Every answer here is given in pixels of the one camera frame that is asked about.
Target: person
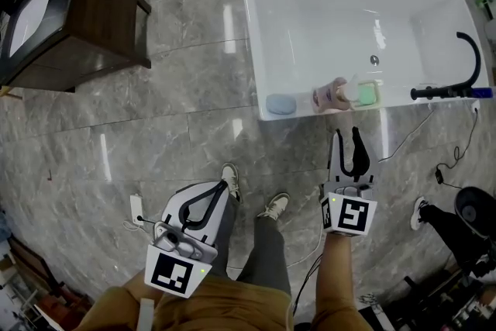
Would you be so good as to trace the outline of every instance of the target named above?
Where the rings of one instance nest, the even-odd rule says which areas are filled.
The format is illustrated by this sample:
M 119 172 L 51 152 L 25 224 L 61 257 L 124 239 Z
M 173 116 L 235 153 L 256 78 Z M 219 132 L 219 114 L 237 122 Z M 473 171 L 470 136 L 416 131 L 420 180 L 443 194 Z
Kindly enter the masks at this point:
M 219 253 L 193 295 L 184 299 L 152 288 L 144 284 L 144 271 L 141 271 L 122 287 L 107 290 L 83 318 L 77 331 L 136 329 L 141 298 L 155 301 L 154 330 L 293 329 L 284 239 L 277 230 L 277 219 L 290 197 L 286 193 L 275 195 L 255 218 L 254 248 L 234 281 L 226 273 L 229 238 L 243 198 L 238 171 L 233 164 L 223 166 L 222 179 L 229 186 L 229 200 L 215 241 Z M 326 237 L 317 277 L 312 329 L 371 330 L 353 304 L 349 237 L 332 234 Z
M 478 273 L 479 269 L 482 271 L 482 265 L 479 265 L 478 269 L 476 265 L 487 253 L 487 241 L 472 233 L 458 215 L 444 212 L 422 196 L 415 202 L 410 227 L 419 230 L 425 223 L 429 223 L 436 230 L 463 271 L 468 274 L 471 271 Z

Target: khaki shirt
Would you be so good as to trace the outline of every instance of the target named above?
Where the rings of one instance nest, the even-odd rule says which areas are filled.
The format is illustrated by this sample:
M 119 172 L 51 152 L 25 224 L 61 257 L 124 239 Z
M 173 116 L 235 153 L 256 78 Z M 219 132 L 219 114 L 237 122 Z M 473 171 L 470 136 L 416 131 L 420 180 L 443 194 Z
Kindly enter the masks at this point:
M 371 331 L 353 302 L 320 302 L 312 329 Z M 112 287 L 93 305 L 76 331 L 136 329 L 140 304 L 122 287 Z M 239 331 L 293 329 L 291 297 L 283 291 L 207 276 L 189 298 L 164 294 L 153 329 Z

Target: white sneaker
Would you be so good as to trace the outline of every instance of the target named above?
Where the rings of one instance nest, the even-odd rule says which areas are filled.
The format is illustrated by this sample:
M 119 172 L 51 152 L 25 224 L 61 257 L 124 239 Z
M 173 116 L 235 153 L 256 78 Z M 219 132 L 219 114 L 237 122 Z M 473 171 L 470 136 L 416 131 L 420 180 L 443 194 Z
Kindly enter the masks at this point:
M 425 207 L 426 205 L 429 205 L 429 202 L 427 202 L 427 200 L 424 199 L 424 196 L 419 197 L 415 202 L 415 206 L 413 208 L 413 214 L 412 217 L 410 218 L 410 227 L 413 230 L 419 230 L 420 225 L 423 224 L 423 221 L 420 218 L 420 209 L 422 207 Z
M 222 166 L 222 179 L 227 182 L 229 193 L 233 195 L 238 202 L 242 202 L 239 193 L 239 175 L 238 169 L 233 163 L 225 163 Z
M 275 195 L 272 200 L 270 200 L 269 205 L 265 206 L 265 211 L 257 215 L 257 218 L 264 216 L 270 216 L 274 221 L 277 221 L 279 215 L 286 209 L 288 205 L 289 195 L 288 193 L 279 193 Z

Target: green sponge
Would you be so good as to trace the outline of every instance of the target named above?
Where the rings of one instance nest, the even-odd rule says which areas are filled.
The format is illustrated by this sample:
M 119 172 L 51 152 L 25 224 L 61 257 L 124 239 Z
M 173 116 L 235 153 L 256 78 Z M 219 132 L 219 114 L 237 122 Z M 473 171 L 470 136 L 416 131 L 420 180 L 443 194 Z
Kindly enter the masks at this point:
M 375 88 L 372 85 L 359 85 L 358 86 L 358 102 L 360 105 L 372 105 L 377 102 L 375 95 Z

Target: box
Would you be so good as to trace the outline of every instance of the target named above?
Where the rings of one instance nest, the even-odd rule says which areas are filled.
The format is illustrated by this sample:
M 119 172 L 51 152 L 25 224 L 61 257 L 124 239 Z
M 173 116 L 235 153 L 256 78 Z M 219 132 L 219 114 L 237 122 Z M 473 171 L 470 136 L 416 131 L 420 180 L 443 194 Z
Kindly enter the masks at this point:
M 329 192 L 320 205 L 326 233 L 359 236 L 369 233 L 377 202 Z

